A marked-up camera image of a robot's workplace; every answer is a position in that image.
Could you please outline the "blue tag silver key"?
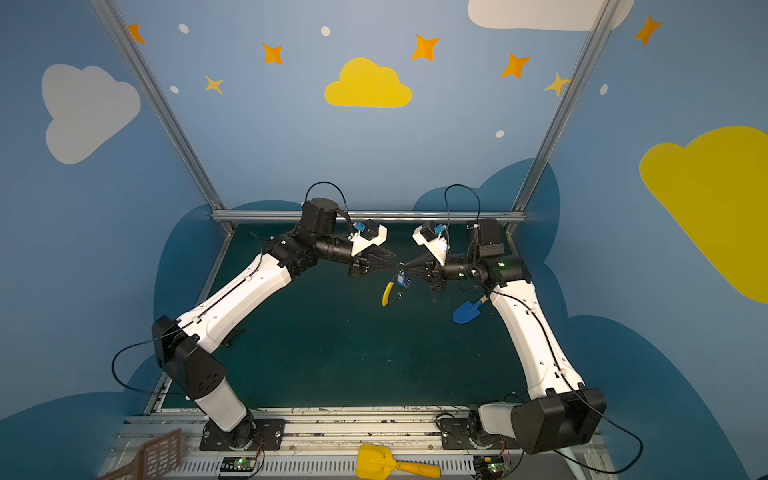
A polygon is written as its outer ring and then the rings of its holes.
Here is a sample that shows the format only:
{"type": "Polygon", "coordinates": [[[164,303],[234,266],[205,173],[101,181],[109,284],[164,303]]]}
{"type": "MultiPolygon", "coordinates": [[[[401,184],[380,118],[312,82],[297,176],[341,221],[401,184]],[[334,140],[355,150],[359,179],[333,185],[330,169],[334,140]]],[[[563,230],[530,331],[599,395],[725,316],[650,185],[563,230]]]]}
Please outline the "blue tag silver key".
{"type": "Polygon", "coordinates": [[[401,288],[407,288],[410,281],[407,279],[404,273],[397,273],[395,276],[395,283],[401,288]]]}

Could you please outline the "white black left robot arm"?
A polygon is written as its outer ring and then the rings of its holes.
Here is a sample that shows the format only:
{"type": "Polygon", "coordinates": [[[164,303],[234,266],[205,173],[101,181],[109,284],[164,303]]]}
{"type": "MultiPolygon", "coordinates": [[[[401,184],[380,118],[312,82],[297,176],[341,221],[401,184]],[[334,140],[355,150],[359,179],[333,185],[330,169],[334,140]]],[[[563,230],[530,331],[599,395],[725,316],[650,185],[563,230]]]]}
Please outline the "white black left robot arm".
{"type": "Polygon", "coordinates": [[[372,219],[348,220],[345,232],[335,232],[337,219],[347,216],[330,199],[305,201],[298,223],[275,237],[238,276],[178,318],[163,316],[153,323],[158,366],[220,431],[243,433],[251,423],[225,367],[213,356],[241,321],[321,260],[348,265],[350,276],[388,267],[393,255],[383,247],[386,227],[372,219]]]}

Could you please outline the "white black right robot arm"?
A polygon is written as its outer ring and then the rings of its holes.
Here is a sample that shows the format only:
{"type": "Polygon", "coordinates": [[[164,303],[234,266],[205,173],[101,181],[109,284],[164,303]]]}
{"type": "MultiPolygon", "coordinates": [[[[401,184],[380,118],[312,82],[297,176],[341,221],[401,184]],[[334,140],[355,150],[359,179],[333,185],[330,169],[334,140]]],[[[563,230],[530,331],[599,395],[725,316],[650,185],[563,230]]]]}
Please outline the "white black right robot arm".
{"type": "Polygon", "coordinates": [[[450,251],[448,228],[433,221],[415,228],[417,245],[427,254],[404,271],[442,291],[447,282],[473,280],[503,321],[519,357],[529,399],[480,405],[475,423],[481,436],[512,438],[527,454],[590,442],[607,402],[589,388],[554,337],[540,307],[532,276],[523,260],[506,252],[498,222],[481,218],[467,225],[468,249],[450,251]]]}

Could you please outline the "yellow plastic scoop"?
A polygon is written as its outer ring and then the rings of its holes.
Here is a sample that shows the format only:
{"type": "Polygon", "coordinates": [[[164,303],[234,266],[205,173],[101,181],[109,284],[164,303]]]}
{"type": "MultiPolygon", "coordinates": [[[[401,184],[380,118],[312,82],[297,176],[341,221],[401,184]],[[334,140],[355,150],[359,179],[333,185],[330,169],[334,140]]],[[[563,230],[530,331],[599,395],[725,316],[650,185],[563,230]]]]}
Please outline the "yellow plastic scoop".
{"type": "Polygon", "coordinates": [[[369,444],[360,446],[355,466],[358,478],[386,480],[395,471],[429,479],[441,477],[439,466],[398,461],[387,447],[369,444]]]}

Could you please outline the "right green circuit board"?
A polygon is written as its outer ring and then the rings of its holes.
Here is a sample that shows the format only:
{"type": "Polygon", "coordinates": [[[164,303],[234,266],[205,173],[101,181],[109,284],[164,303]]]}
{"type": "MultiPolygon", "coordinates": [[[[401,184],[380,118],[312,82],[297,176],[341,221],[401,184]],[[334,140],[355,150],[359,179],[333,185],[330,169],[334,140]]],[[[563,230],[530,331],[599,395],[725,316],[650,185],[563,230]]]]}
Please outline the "right green circuit board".
{"type": "Polygon", "coordinates": [[[474,480],[498,480],[502,479],[508,471],[508,465],[500,456],[474,456],[474,480]]]}

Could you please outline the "green circuit board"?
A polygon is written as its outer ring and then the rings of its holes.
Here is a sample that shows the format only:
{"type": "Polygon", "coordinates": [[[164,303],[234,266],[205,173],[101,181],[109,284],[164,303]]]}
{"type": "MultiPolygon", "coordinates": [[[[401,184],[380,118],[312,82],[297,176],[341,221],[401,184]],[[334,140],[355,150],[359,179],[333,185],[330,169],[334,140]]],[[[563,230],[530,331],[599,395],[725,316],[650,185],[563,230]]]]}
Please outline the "green circuit board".
{"type": "Polygon", "coordinates": [[[255,456],[224,457],[217,475],[220,478],[250,478],[257,466],[255,456]]]}
{"type": "Polygon", "coordinates": [[[474,456],[474,480],[498,480],[502,479],[508,471],[508,465],[500,456],[474,456]]]}

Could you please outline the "left green circuit board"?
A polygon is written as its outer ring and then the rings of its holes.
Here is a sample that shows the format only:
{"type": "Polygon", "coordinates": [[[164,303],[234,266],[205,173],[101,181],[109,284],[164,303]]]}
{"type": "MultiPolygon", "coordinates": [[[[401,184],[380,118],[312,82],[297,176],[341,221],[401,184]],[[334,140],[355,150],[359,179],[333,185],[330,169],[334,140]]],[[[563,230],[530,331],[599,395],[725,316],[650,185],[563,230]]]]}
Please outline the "left green circuit board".
{"type": "Polygon", "coordinates": [[[255,456],[224,457],[217,475],[220,478],[250,478],[257,466],[255,456]]]}

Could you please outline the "brown slotted spatula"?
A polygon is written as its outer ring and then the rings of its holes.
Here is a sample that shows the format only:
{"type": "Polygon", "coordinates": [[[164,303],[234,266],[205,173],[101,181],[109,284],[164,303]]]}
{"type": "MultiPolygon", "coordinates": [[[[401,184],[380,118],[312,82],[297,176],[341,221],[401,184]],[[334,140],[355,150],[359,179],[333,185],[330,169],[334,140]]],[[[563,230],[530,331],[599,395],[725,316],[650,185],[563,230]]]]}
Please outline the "brown slotted spatula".
{"type": "Polygon", "coordinates": [[[98,477],[98,480],[120,479],[125,476],[133,479],[159,479],[178,468],[181,462],[182,431],[175,429],[145,442],[139,447],[132,461],[98,477]]]}

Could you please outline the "aluminium left frame post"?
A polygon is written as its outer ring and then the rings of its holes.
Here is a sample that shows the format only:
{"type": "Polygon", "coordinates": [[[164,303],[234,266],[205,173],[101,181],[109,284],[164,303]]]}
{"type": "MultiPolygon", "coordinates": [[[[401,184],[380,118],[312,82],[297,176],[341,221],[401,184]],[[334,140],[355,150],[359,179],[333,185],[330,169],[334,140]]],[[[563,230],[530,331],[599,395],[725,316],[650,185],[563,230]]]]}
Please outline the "aluminium left frame post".
{"type": "Polygon", "coordinates": [[[133,39],[117,3],[115,1],[92,0],[90,4],[141,87],[212,212],[224,210],[225,206],[220,195],[141,53],[139,43],[133,39]]]}

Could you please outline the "aluminium frame post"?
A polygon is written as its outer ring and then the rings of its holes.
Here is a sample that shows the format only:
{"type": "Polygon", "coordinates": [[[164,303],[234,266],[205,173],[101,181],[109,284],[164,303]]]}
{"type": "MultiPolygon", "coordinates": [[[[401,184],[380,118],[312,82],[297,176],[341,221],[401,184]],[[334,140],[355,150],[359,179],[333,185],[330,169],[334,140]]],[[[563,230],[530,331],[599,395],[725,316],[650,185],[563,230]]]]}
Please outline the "aluminium frame post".
{"type": "Polygon", "coordinates": [[[220,195],[141,53],[139,43],[133,39],[117,3],[115,1],[92,0],[90,4],[141,87],[212,212],[224,210],[225,206],[220,195]]]}
{"type": "Polygon", "coordinates": [[[521,220],[510,221],[506,224],[505,234],[509,242],[512,242],[517,225],[525,220],[525,213],[533,193],[540,183],[541,177],[555,152],[559,139],[566,128],[578,99],[613,30],[612,24],[614,18],[617,17],[621,4],[622,2],[619,0],[604,1],[598,11],[596,21],[571,72],[570,82],[566,87],[566,91],[560,96],[543,141],[513,202],[511,212],[518,214],[521,220]]]}

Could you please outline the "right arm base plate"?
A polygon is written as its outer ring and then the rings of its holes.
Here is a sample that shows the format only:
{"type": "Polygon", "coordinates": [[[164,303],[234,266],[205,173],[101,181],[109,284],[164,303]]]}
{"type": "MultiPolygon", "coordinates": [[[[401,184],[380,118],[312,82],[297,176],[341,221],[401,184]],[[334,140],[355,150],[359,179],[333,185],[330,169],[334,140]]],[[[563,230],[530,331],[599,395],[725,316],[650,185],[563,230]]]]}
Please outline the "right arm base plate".
{"type": "Polygon", "coordinates": [[[434,420],[444,450],[518,449],[515,438],[486,432],[476,415],[454,417],[440,414],[434,420]]]}

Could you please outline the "aluminium back frame rail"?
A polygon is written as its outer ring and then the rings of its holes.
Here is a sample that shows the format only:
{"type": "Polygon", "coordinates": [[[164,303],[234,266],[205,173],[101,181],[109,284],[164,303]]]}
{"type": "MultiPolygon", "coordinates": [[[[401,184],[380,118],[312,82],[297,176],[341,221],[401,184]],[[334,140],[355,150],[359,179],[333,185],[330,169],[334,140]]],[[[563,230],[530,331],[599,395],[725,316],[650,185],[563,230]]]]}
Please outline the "aluminium back frame rail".
{"type": "MultiPolygon", "coordinates": [[[[350,211],[353,220],[373,219],[380,222],[423,223],[429,220],[441,222],[465,222],[475,218],[493,218],[501,223],[520,223],[526,219],[524,212],[486,211],[480,215],[472,212],[427,212],[427,211],[350,211]]],[[[216,222],[260,223],[297,222],[301,211],[296,210],[214,210],[212,219],[216,222]]]]}

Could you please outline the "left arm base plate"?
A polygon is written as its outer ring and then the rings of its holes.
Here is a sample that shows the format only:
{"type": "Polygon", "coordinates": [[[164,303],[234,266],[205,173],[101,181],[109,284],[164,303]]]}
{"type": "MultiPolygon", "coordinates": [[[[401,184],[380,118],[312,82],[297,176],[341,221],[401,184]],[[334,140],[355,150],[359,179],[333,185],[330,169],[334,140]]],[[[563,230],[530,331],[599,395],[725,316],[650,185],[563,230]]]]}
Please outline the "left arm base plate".
{"type": "Polygon", "coordinates": [[[286,426],[283,419],[245,419],[232,432],[223,431],[208,421],[202,433],[199,450],[205,452],[242,452],[259,449],[277,451],[281,447],[286,426]]]}

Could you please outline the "aluminium right frame post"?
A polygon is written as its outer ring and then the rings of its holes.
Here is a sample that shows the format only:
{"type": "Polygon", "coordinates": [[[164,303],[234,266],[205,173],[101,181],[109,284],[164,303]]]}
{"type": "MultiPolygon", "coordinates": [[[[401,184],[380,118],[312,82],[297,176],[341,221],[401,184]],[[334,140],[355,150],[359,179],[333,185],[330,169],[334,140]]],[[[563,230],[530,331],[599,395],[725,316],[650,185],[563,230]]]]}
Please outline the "aluminium right frame post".
{"type": "Polygon", "coordinates": [[[518,214],[521,220],[510,221],[506,224],[505,234],[509,242],[512,242],[517,225],[525,220],[525,213],[533,193],[540,183],[541,177],[555,152],[559,139],[566,128],[578,99],[613,30],[612,24],[614,18],[617,17],[621,4],[622,2],[619,0],[604,1],[598,11],[596,21],[571,72],[570,82],[566,87],[566,91],[560,96],[543,141],[513,202],[511,212],[518,214]]]}

